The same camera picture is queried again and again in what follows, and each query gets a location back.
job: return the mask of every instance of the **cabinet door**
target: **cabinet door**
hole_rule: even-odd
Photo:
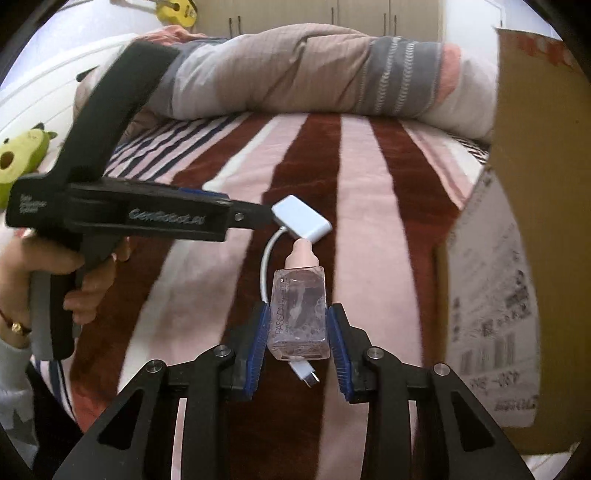
[[[339,0],[338,23],[367,35],[388,35],[388,0]]]
[[[440,41],[443,0],[390,0],[390,34],[417,41]]]
[[[238,33],[260,33],[297,23],[336,23],[336,0],[235,0]]]
[[[236,17],[233,0],[193,0],[197,7],[197,22],[191,31],[213,37],[230,38],[237,35],[233,26],[230,34],[230,19]]]

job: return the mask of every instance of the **barcode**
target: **barcode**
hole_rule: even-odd
[[[490,344],[485,343],[476,350],[466,350],[460,357],[460,375],[483,373],[491,369],[510,367],[515,363],[515,332],[495,338],[492,359]]]
[[[472,350],[462,353],[460,360],[460,375],[470,375],[472,373]]]
[[[478,365],[476,366],[476,370],[478,373],[486,372],[488,366],[488,348],[486,345],[481,345],[478,350]]]
[[[513,365],[515,363],[515,332],[511,332],[506,336],[506,353],[507,353],[507,365]]]

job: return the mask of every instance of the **white adapter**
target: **white adapter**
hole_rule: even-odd
[[[275,221],[294,238],[306,238],[313,244],[332,230],[330,222],[298,197],[289,195],[271,207]]]

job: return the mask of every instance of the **black handle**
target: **black handle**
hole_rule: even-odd
[[[66,294],[82,285],[85,272],[106,260],[119,242],[110,235],[75,235],[65,232],[41,234],[50,240],[80,251],[84,266],[69,275],[51,275],[44,271],[31,274],[29,311],[31,347],[37,360],[63,360],[74,353],[74,337],[79,329],[72,321],[72,312],[63,309]]]

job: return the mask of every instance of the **bedsheet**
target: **bedsheet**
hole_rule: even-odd
[[[327,301],[343,303],[352,325],[403,362],[437,361],[433,249],[486,161],[465,137],[492,136],[496,70],[455,46],[331,25],[229,41],[168,27],[143,39],[181,54],[106,175],[266,204],[298,196],[333,225],[314,246]],[[76,111],[111,62],[80,85]],[[234,229],[218,244],[134,239],[97,320],[63,362],[65,384],[55,363],[35,362],[83,430],[148,360],[192,360],[248,319],[273,231]],[[269,277],[290,248],[279,240]],[[344,401],[330,360],[314,366],[321,383],[308,389],[267,355],[254,401],[229,407],[233,479],[359,478],[367,406]],[[182,419],[181,404],[174,479]]]
[[[433,248],[485,160],[474,143],[416,121],[240,113],[165,121],[119,147],[106,174],[266,204],[297,195],[334,227],[314,246],[327,300],[343,303],[374,344],[403,362],[429,365],[437,360]],[[248,319],[273,232],[234,229],[224,243],[134,239],[97,320],[64,362],[68,395],[56,382],[57,367],[37,362],[66,408],[71,400],[83,430],[149,359],[192,360]],[[269,275],[290,249],[291,241],[280,239]],[[314,366],[321,383],[308,388],[267,355],[254,401],[230,406],[233,479],[359,478],[367,407],[344,401],[331,360]],[[181,406],[173,478],[182,415]],[[411,418],[414,426],[414,412]]]

